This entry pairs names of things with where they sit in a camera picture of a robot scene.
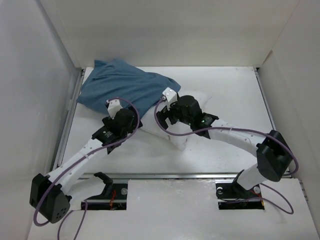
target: black bracket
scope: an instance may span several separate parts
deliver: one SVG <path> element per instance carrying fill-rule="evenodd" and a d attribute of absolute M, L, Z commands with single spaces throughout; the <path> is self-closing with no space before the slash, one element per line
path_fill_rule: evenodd
<path fill-rule="evenodd" d="M 101 195 L 108 196 L 111 193 L 114 181 L 102 172 L 97 172 L 94 174 L 94 176 L 100 178 L 103 181 L 103 183 L 105 184 L 105 187 L 104 187 Z"/>
<path fill-rule="evenodd" d="M 100 195 L 92 196 L 87 199 L 88 210 L 126 210 L 127 209 L 127 196 L 128 196 L 128 183 L 117 182 L 112 185 L 110 191 L 103 192 Z M 81 203 L 81 209 L 85 209 L 84 202 Z"/>
<path fill-rule="evenodd" d="M 48 176 L 43 176 L 39 173 L 32 179 L 29 200 L 32 207 L 37 207 L 41 197 L 52 184 L 48 178 Z M 55 185 L 44 199 L 39 212 L 49 220 L 50 223 L 55 224 L 67 214 L 70 208 L 70 200 L 71 197 L 62 192 L 61 185 Z"/>
<path fill-rule="evenodd" d="M 218 199 L 251 199 L 257 197 L 251 190 L 245 190 L 237 183 L 243 171 L 244 170 L 240 171 L 232 182 L 217 182 L 215 184 L 215 195 Z"/>

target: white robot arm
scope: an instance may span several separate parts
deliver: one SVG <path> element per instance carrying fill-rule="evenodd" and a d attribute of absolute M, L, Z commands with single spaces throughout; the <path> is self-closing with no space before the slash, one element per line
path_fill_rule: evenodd
<path fill-rule="evenodd" d="M 29 202 L 53 224 L 60 221 L 75 204 L 92 196 L 107 196 L 110 193 L 113 180 L 102 172 L 87 180 L 78 179 L 89 166 L 105 159 L 106 154 L 119 147 L 128 134 L 142 127 L 136 111 L 131 107 L 122 108 L 118 99 L 108 102 L 107 109 L 109 117 L 102 120 L 104 126 L 92 135 L 80 151 L 46 176 L 39 173 L 32 180 Z"/>
<path fill-rule="evenodd" d="M 166 130 L 167 119 L 172 125 L 179 121 L 190 125 L 194 131 L 192 133 L 226 142 L 257 157 L 257 164 L 239 172 L 232 183 L 216 183 L 218 198 L 247 199 L 250 197 L 249 190 L 258 184 L 266 180 L 278 182 L 282 178 L 292 157 L 279 132 L 272 130 L 261 136 L 253 130 L 239 131 L 239 128 L 217 116 L 202 112 L 199 103 L 192 96 L 179 97 L 170 88 L 163 95 L 167 106 L 156 112 L 161 103 L 159 102 L 154 116 L 158 125 L 168 134 L 184 135 Z M 102 120 L 104 126 L 92 135 L 92 139 L 78 153 L 46 176 L 38 174 L 32 180 L 30 204 L 51 223 L 60 221 L 80 201 L 100 194 L 107 196 L 112 189 L 113 180 L 102 172 L 87 180 L 78 181 L 78 178 L 87 171 L 89 165 L 105 158 L 106 153 L 101 149 L 106 148 L 109 154 L 128 138 L 129 133 L 141 127 L 142 123 L 136 112 L 130 108 L 122 108 L 119 100 L 112 100 L 107 107 L 110 116 Z"/>
<path fill-rule="evenodd" d="M 257 158 L 257 163 L 239 172 L 233 183 L 216 184 L 218 198 L 245 199 L 248 191 L 258 184 L 266 180 L 280 181 L 293 159 L 287 143 L 278 131 L 272 130 L 264 134 L 255 130 L 237 128 L 215 115 L 202 112 L 198 101 L 193 96 L 179 97 L 170 88 L 163 92 L 162 98 L 155 108 L 154 117 L 159 127 L 166 133 L 174 136 L 185 135 L 167 131 L 167 119 L 171 125 L 179 121 L 190 125 L 192 133 L 231 144 Z M 164 101 L 166 106 L 157 112 L 157 107 Z"/>

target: white enclosure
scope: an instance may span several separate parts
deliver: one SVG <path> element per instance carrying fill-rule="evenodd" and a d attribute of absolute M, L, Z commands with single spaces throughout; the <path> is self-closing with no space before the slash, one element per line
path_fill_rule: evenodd
<path fill-rule="evenodd" d="M 211 208 L 217 200 L 212 193 L 205 197 L 208 189 L 213 191 L 215 188 L 214 181 L 210 179 L 173 180 L 171 185 L 163 180 L 133 180 L 129 182 L 130 209 L 120 214 L 117 212 L 121 211 L 112 212 L 115 222 L 108 227 L 101 223 L 111 221 L 111 215 L 89 212 L 79 240 L 108 236 L 109 231 L 117 228 L 117 223 L 125 223 L 128 231 L 122 236 L 112 232 L 110 239 L 128 239 L 132 236 L 159 240 L 237 237 L 318 239 L 319 13 L 319 0 L 0 0 L 1 239 L 56 239 L 57 224 L 44 228 L 32 226 L 34 209 L 29 205 L 31 180 L 37 173 L 46 174 L 55 165 L 56 155 L 65 161 L 63 156 L 68 158 L 73 151 L 77 151 L 76 148 L 81 147 L 82 140 L 77 140 L 80 136 L 77 134 L 84 120 L 89 128 L 94 129 L 99 125 L 100 115 L 91 115 L 87 110 L 80 111 L 84 108 L 76 107 L 75 99 L 82 81 L 81 69 L 93 67 L 95 59 L 108 61 L 112 58 L 122 58 L 134 66 L 149 66 L 145 70 L 171 66 L 158 70 L 175 79 L 187 77 L 184 77 L 184 73 L 172 70 L 176 69 L 172 67 L 191 66 L 187 80 L 192 81 L 199 73 L 205 79 L 202 80 L 202 84 L 205 84 L 203 89 L 207 88 L 210 94 L 215 94 L 212 99 L 215 102 L 208 103 L 208 110 L 223 114 L 226 116 L 223 118 L 237 125 L 264 132 L 274 124 L 299 160 L 300 170 L 294 177 L 301 180 L 303 185 L 297 179 L 272 183 L 272 186 L 291 198 L 296 214 L 290 217 L 283 216 L 268 204 L 262 214 L 260 211 L 239 214 Z M 223 70 L 219 75 L 212 71 L 217 66 L 233 67 L 221 68 Z M 205 77 L 206 74 L 217 77 L 210 81 L 209 77 Z M 237 104 L 242 107 L 249 105 L 245 113 L 225 93 L 224 84 L 227 81 L 232 82 L 233 88 L 230 90 L 233 91 L 233 97 L 241 99 Z M 254 103 L 250 103 L 249 94 L 254 95 Z M 216 106 L 221 100 L 226 101 L 225 104 Z M 232 103 L 231 110 L 225 110 Z M 81 134 L 90 137 L 90 132 L 83 131 Z M 138 137 L 144 134 L 150 137 L 144 132 L 139 134 Z M 207 144 L 193 137 L 188 144 Z M 160 142 L 155 138 L 144 144 L 170 147 Z M 125 144 L 129 149 L 138 143 L 124 143 L 120 153 L 125 153 Z M 177 152 L 173 148 L 168 149 L 168 155 L 175 158 Z M 192 158 L 198 156 L 198 152 L 184 152 L 176 157 L 175 166 L 170 165 L 165 157 L 158 159 L 163 165 L 148 166 L 142 159 L 140 163 L 144 165 L 140 170 L 144 173 L 151 173 L 150 169 L 153 168 L 153 173 L 234 174 L 255 161 L 252 156 L 247 158 L 244 152 L 230 146 L 218 143 L 214 149 L 220 157 L 216 156 L 214 163 L 195 164 Z M 115 159 L 119 160 L 107 166 L 112 173 L 129 173 L 129 169 L 138 169 L 130 161 L 123 161 L 123 156 L 115 155 Z M 238 164 L 232 164 L 233 156 L 238 157 Z M 187 167 L 183 165 L 184 160 L 188 163 Z M 96 169 L 92 171 L 103 167 L 106 165 L 95 166 Z M 183 190 L 184 194 L 172 190 Z M 145 206 L 150 202 L 158 201 L 159 206 L 168 203 L 162 199 L 162 193 L 170 198 L 172 205 L 163 214 L 158 211 L 159 208 L 152 206 L 146 211 Z M 186 211 L 195 195 L 203 198 L 194 208 Z M 279 200 L 268 191 L 265 195 L 276 202 Z M 200 214 L 193 219 L 192 216 L 197 213 Z M 76 212 L 67 220 L 62 229 L 64 240 L 73 239 L 80 215 L 82 212 Z M 157 215 L 160 217 L 158 220 L 147 220 L 157 218 Z M 130 223 L 129 219 L 136 219 L 136 216 L 140 217 L 141 224 L 138 224 L 139 221 Z M 238 219 L 242 228 L 230 231 L 219 225 L 214 216 L 230 221 L 230 225 L 234 224 L 232 219 Z M 244 216 L 250 226 L 242 222 Z M 197 224 L 192 229 L 188 226 L 193 221 Z M 177 231 L 171 230 L 176 222 L 179 222 Z M 146 235 L 141 235 L 142 225 L 147 226 Z M 266 228 L 275 234 L 267 234 Z M 162 229 L 169 233 L 163 235 Z M 242 232 L 242 229 L 250 229 L 250 233 L 246 234 L 246 230 Z"/>

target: blue cloth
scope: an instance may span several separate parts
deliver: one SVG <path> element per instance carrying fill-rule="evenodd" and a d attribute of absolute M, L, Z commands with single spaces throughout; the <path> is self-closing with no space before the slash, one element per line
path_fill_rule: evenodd
<path fill-rule="evenodd" d="M 178 92 L 181 86 L 171 78 L 145 72 L 121 59 L 94 61 L 94 69 L 81 87 L 77 102 L 96 112 L 108 114 L 106 100 L 121 97 L 139 111 L 140 117 L 156 104 L 166 88 Z"/>

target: purple cable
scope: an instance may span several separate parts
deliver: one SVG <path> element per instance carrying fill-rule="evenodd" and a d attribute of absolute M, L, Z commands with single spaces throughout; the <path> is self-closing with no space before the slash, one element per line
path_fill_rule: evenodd
<path fill-rule="evenodd" d="M 109 101 L 112 101 L 112 100 L 115 100 L 115 99 L 118 99 L 118 100 L 122 100 L 126 103 L 128 103 L 129 105 L 131 105 L 133 107 L 133 109 L 135 110 L 136 112 L 136 115 L 137 115 L 137 125 L 133 131 L 132 134 L 130 134 L 129 136 L 127 136 L 126 138 L 120 140 L 120 141 L 117 141 L 117 142 L 114 142 L 114 143 L 111 143 L 111 144 L 108 144 L 106 146 L 101 146 L 101 147 L 98 147 L 94 150 L 92 150 L 91 152 L 89 152 L 87 155 L 81 157 L 78 161 L 76 161 L 74 164 L 72 164 L 71 166 L 69 166 L 68 168 L 66 168 L 52 183 L 51 185 L 47 188 L 47 190 L 44 192 L 44 194 L 42 195 L 42 197 L 40 198 L 40 201 L 38 203 L 38 205 L 36 206 L 35 208 L 35 211 L 34 211 L 34 214 L 33 214 L 33 222 L 36 226 L 38 227 L 42 227 L 42 226 L 45 226 L 49 223 L 49 221 L 46 221 L 44 223 L 40 223 L 38 222 L 37 220 L 37 216 L 38 216 L 38 213 L 39 213 L 39 210 L 40 210 L 40 207 L 41 205 L 44 203 L 46 197 L 48 196 L 49 192 L 51 191 L 51 189 L 55 186 L 55 184 L 59 181 L 59 179 L 61 179 L 65 174 L 67 174 L 69 172 L 69 170 L 71 170 L 72 168 L 74 168 L 76 165 L 78 165 L 79 163 L 81 163 L 83 160 L 85 160 L 87 158 L 87 156 L 90 156 L 102 149 L 106 149 L 108 147 L 112 147 L 114 145 L 118 145 L 118 144 L 121 144 L 123 143 L 124 141 L 128 140 L 129 138 L 131 138 L 138 130 L 139 128 L 139 122 L 140 122 L 140 116 L 139 116 L 139 112 L 137 110 L 137 108 L 131 103 L 129 102 L 128 100 L 124 99 L 124 98 L 121 98 L 121 97 L 114 97 L 112 99 L 109 99 Z"/>
<path fill-rule="evenodd" d="M 83 212 L 83 215 L 82 215 L 82 218 L 81 218 L 81 222 L 80 222 L 79 227 L 78 227 L 78 229 L 77 229 L 77 231 L 76 231 L 76 233 L 74 235 L 73 240 L 76 240 L 76 238 L 77 238 L 77 236 L 79 234 L 79 231 L 80 231 L 80 229 L 82 227 L 82 224 L 84 223 L 84 220 L 85 220 L 85 216 L 86 216 L 86 213 L 87 213 L 87 210 L 88 210 L 88 202 L 86 200 L 84 200 L 84 204 L 85 204 L 85 207 L 84 207 L 84 212 Z M 67 213 L 67 215 L 65 215 L 64 219 L 62 219 L 62 221 L 61 221 L 61 223 L 59 225 L 59 228 L 58 228 L 57 240 L 60 240 L 60 231 L 61 231 L 62 225 L 64 224 L 64 221 L 73 212 L 74 212 L 74 210 L 71 210 L 70 212 Z"/>
<path fill-rule="evenodd" d="M 248 132 L 248 133 L 254 133 L 254 134 L 259 134 L 262 136 L 265 136 L 271 140 L 273 140 L 274 142 L 276 142 L 277 144 L 279 144 L 293 159 L 294 164 L 295 164 L 295 169 L 288 174 L 284 174 L 283 176 L 290 176 L 291 174 L 295 174 L 296 172 L 298 172 L 299 169 L 299 163 L 297 158 L 295 157 L 295 155 L 293 154 L 293 152 L 286 146 L 284 145 L 282 142 L 280 142 L 278 139 L 274 138 L 273 136 L 270 136 L 267 133 L 261 132 L 261 131 L 257 131 L 257 130 L 252 130 L 252 129 L 246 129 L 246 128 L 233 128 L 233 127 L 224 127 L 224 126 L 212 126 L 212 127 L 206 127 L 206 128 L 202 128 L 199 130 L 195 130 L 195 131 L 191 131 L 191 132 L 186 132 L 186 133 L 174 133 L 174 132 L 170 132 L 168 130 L 166 130 L 163 126 L 161 126 L 158 118 L 157 118 L 157 109 L 159 107 L 159 105 L 164 102 L 164 97 L 162 97 L 158 103 L 156 104 L 155 108 L 154 108 L 154 118 L 156 123 L 158 124 L 159 128 L 161 128 L 161 130 L 163 130 L 165 133 L 170 134 L 172 136 L 177 136 L 177 137 L 183 137 L 183 136 L 188 136 L 191 134 L 197 134 L 203 131 L 207 131 L 207 130 L 232 130 L 232 131 L 237 131 L 237 132 Z"/>
<path fill-rule="evenodd" d="M 268 188 L 268 189 L 271 189 L 272 191 L 274 191 L 274 192 L 276 192 L 277 194 L 279 194 L 280 197 L 282 197 L 282 198 L 286 201 L 286 203 L 289 205 L 291 211 L 287 211 L 287 210 L 283 209 L 282 207 L 280 207 L 280 206 L 277 205 L 276 203 L 274 203 L 274 202 L 272 202 L 272 201 L 270 201 L 269 199 L 264 198 L 264 197 L 252 197 L 252 198 L 249 198 L 249 199 L 243 199 L 243 200 L 239 200 L 239 201 L 238 201 L 238 200 L 237 200 L 237 201 L 227 201 L 227 203 L 228 203 L 228 204 L 237 204 L 237 203 L 245 203 L 245 202 L 248 202 L 249 200 L 259 199 L 259 200 L 264 200 L 264 201 L 272 204 L 273 206 L 275 206 L 276 208 L 278 208 L 278 209 L 280 209 L 281 211 L 285 212 L 286 214 L 292 215 L 292 214 L 295 213 L 294 208 L 292 207 L 291 203 L 289 202 L 288 199 L 286 199 L 285 196 L 283 196 L 280 192 L 278 192 L 277 190 L 275 190 L 274 188 L 272 188 L 272 187 L 270 187 L 270 186 L 268 186 L 268 185 L 265 185 L 265 184 L 263 184 L 263 183 L 260 183 L 260 185 L 262 185 L 262 186 L 264 186 L 264 187 L 266 187 L 266 188 Z"/>

